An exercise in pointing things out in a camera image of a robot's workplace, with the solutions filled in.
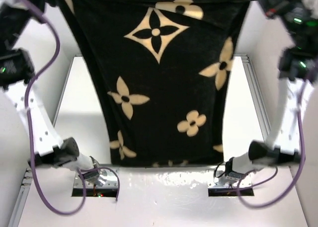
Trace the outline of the black pillowcase with beige flowers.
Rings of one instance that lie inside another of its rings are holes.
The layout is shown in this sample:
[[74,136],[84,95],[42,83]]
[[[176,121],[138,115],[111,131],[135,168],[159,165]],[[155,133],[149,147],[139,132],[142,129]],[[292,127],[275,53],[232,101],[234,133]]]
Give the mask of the black pillowcase with beige flowers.
[[62,12],[105,118],[111,162],[214,165],[252,0],[46,0]]

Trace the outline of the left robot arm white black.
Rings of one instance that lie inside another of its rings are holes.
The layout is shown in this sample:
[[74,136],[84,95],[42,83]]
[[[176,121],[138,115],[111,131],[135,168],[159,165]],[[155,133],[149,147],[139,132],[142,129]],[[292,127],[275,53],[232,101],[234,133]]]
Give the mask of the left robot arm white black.
[[[37,167],[67,168],[84,182],[97,185],[102,178],[99,163],[82,154],[74,138],[62,139],[50,121],[36,82],[56,60],[60,39],[44,15],[45,0],[3,0],[0,9],[0,89],[14,105],[29,137],[32,172]],[[46,24],[55,39],[52,58],[38,72],[29,53],[14,45],[30,18]]]

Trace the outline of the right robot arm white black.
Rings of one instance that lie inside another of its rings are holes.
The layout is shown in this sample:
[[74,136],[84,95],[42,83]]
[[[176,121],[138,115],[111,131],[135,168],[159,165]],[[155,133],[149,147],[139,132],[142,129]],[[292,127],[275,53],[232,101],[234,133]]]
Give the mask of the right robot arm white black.
[[265,141],[252,141],[248,152],[232,157],[217,178],[233,184],[247,172],[266,167],[299,164],[302,116],[318,77],[318,20],[308,0],[257,0],[269,19],[280,18],[294,47],[283,51],[279,61],[278,104]]

